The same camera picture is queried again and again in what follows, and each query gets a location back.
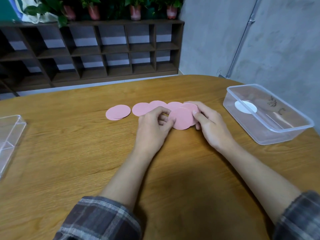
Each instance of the gray wall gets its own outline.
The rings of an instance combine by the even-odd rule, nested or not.
[[[185,0],[180,71],[218,76],[228,72],[256,0]]]
[[[262,0],[255,20],[231,79],[274,92],[320,133],[320,0]]]

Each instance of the dark wood shelving unit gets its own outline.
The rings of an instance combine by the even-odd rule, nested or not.
[[[170,24],[171,41],[157,42],[157,25]],[[123,26],[126,44],[104,45],[99,26]],[[128,27],[148,25],[149,42],[129,43]],[[48,48],[39,26],[50,26],[58,30],[65,47]],[[77,46],[70,27],[91,26],[94,30],[97,45]],[[27,49],[14,50],[6,36],[0,31],[0,93],[53,88],[79,84],[90,84],[118,81],[152,76],[178,74],[182,34],[184,22],[180,20],[111,20],[71,22],[68,26],[58,29],[56,23],[30,24],[0,22],[0,28],[11,28],[19,35]],[[157,62],[157,51],[170,52],[169,61]],[[139,52],[150,52],[150,62],[133,64],[132,56]],[[109,65],[108,55],[127,54],[129,64]],[[85,68],[82,57],[97,56],[103,66]],[[56,58],[71,59],[74,69],[59,70]],[[24,60],[32,62],[40,69],[30,72]]]

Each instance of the hand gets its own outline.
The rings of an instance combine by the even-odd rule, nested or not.
[[[139,117],[136,143],[134,152],[143,154],[152,159],[160,150],[165,139],[174,125],[172,119],[163,114],[170,114],[171,110],[159,106],[154,110]]]
[[[195,125],[197,130],[202,128],[202,133],[208,143],[221,154],[232,149],[237,143],[234,141],[221,115],[201,102],[189,101],[198,106],[201,113],[193,112],[198,121]]]

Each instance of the metal pipe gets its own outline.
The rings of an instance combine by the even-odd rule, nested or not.
[[[253,24],[255,22],[254,18],[256,17],[256,13],[258,11],[258,8],[260,6],[260,3],[261,3],[261,0],[256,0],[255,4],[254,4],[254,7],[253,7],[253,10],[251,12],[251,15],[250,15],[250,18],[248,20],[248,23],[244,29],[244,32],[242,34],[242,37],[241,37],[241,40],[240,40],[240,43],[238,45],[238,48],[237,48],[237,51],[235,52],[234,54],[234,57],[233,57],[233,60],[232,60],[232,63],[230,65],[230,68],[228,70],[228,73],[226,74],[226,78],[230,78],[231,74],[232,74],[232,71],[233,71],[233,68],[236,64],[236,61],[238,59],[238,56],[240,54],[240,51],[242,49],[242,46],[243,46],[243,43],[245,42],[245,39],[247,37],[247,34],[249,32],[249,29],[251,27],[251,24]]]

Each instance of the left hand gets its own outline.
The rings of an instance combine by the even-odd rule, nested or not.
[[[152,159],[160,150],[165,139],[174,125],[172,119],[163,114],[170,114],[171,110],[159,106],[139,117],[136,143],[133,151]]]

